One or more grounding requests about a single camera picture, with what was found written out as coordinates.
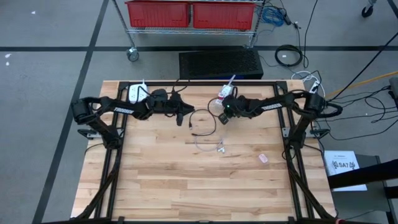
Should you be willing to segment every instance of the wooden tabletop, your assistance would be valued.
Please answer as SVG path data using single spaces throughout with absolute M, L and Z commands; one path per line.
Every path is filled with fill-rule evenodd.
M 300 80 L 287 80 L 287 84 L 289 90 L 303 89 Z M 115 98 L 118 85 L 118 81 L 105 81 L 100 96 Z M 149 91 L 158 88 L 171 90 L 170 86 L 149 86 Z M 220 86 L 189 86 L 180 93 L 184 102 L 200 109 L 206 108 L 219 90 Z M 238 90 L 247 98 L 274 96 L 271 86 L 238 86 Z M 213 103 L 210 109 L 220 111 Z M 106 113 L 101 119 L 110 124 L 112 115 Z M 225 126 L 217 120 L 216 133 L 197 139 L 198 147 L 204 150 L 214 148 L 222 139 L 224 154 L 201 151 L 194 143 L 191 133 L 205 133 L 214 127 L 206 111 L 192 116 L 191 131 L 188 119 L 189 115 L 184 117 L 182 126 L 176 125 L 175 117 L 162 114 L 154 114 L 146 121 L 127 119 L 113 219 L 282 221 L 295 217 L 276 110 L 253 119 L 231 119 Z M 100 139 L 89 141 L 88 147 L 98 143 Z M 319 147 L 314 139 L 307 139 L 306 144 Z M 105 153 L 102 145 L 86 153 L 72 217 L 83 211 L 98 190 Z M 260 154 L 267 156 L 266 164 L 259 160 Z M 310 190 L 334 215 L 320 153 L 304 147 L 302 156 Z M 299 196 L 306 217 L 301 190 Z M 108 193 L 102 216 L 107 204 Z

